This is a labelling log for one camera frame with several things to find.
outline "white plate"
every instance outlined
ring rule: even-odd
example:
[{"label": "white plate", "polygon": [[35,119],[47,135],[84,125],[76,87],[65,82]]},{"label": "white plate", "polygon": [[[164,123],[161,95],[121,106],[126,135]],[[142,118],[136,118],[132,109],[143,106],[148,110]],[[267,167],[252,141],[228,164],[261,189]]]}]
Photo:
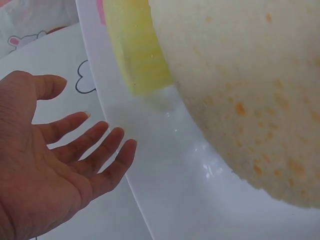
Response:
[{"label": "white plate", "polygon": [[290,206],[241,181],[204,140],[173,87],[133,98],[93,1],[78,0],[105,117],[138,140],[127,179],[154,240],[316,240],[320,211]]}]

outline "hand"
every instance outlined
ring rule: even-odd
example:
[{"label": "hand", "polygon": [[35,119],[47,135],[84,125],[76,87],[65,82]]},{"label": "hand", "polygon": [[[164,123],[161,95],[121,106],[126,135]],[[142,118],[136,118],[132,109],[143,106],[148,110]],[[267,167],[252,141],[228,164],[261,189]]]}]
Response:
[{"label": "hand", "polygon": [[66,80],[16,71],[0,81],[0,239],[26,240],[68,221],[93,199],[113,190],[131,166],[137,143],[128,140],[115,161],[124,131],[115,128],[86,159],[80,157],[107,131],[99,122],[66,146],[48,149],[88,116],[32,125],[37,100],[58,96]]}]

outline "finger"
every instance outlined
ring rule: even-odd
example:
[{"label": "finger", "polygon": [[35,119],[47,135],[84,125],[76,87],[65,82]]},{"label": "finger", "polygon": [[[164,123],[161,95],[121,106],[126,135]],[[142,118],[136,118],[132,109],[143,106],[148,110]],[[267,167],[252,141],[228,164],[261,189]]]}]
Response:
[{"label": "finger", "polygon": [[67,81],[60,76],[33,76],[36,98],[38,100],[54,99],[65,89]]},{"label": "finger", "polygon": [[121,128],[115,128],[105,138],[101,145],[86,159],[75,162],[71,167],[85,177],[91,177],[99,172],[105,162],[117,151],[125,132]]},{"label": "finger", "polygon": [[137,142],[128,140],[114,162],[102,173],[90,179],[93,199],[112,191],[130,168],[136,153]]},{"label": "finger", "polygon": [[78,161],[89,148],[102,138],[108,127],[109,125],[106,122],[98,122],[76,140],[65,146],[57,147],[52,152],[65,164]]},{"label": "finger", "polygon": [[90,113],[88,112],[77,112],[59,121],[39,124],[35,125],[35,127],[41,131],[46,144],[53,144],[58,142],[64,135],[76,130],[89,117]]}]

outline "cartoon bunny print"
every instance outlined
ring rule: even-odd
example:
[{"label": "cartoon bunny print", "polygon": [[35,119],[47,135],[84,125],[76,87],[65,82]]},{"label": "cartoon bunny print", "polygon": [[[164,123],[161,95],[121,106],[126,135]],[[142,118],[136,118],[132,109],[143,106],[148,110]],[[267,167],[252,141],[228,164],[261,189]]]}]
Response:
[{"label": "cartoon bunny print", "polygon": [[18,36],[11,36],[8,39],[8,43],[9,45],[13,46],[15,49],[12,50],[11,52],[22,48],[23,46],[33,42],[34,40],[37,40],[39,38],[42,38],[43,36],[47,35],[47,33],[45,31],[41,31],[38,34],[34,34],[34,35],[27,35],[24,36],[22,38],[18,37]]},{"label": "cartoon bunny print", "polygon": [[89,94],[96,90],[88,60],[80,64],[78,67],[78,75],[80,78],[75,85],[75,89],[78,93]]}]

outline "pink pattern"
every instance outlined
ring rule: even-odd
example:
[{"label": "pink pattern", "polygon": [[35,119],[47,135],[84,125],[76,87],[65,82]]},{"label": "pink pattern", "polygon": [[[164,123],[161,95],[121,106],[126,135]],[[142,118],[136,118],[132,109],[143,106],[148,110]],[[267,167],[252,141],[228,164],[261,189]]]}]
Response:
[{"label": "pink pattern", "polygon": [[106,25],[105,11],[104,11],[104,0],[96,0],[96,7],[99,12],[100,21],[103,25]]},{"label": "pink pattern", "polygon": [[11,37],[9,41],[10,41],[10,43],[12,45],[18,45],[19,44],[19,40],[16,39],[15,37]]},{"label": "pink pattern", "polygon": [[0,7],[6,5],[8,2],[10,2],[11,0],[0,0]]}]

